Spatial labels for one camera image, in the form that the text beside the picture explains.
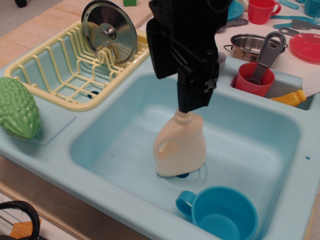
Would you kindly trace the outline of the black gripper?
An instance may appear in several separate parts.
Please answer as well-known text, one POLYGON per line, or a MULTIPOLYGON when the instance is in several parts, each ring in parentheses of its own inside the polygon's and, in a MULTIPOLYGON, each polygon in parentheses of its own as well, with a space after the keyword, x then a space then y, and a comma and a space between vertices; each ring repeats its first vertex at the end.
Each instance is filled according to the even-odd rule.
POLYGON ((178 73, 178 108, 182 113, 210 103, 220 68, 215 34, 227 23, 231 4, 230 0, 148 3, 153 18, 146 25, 146 35, 153 70, 158 79, 178 73))

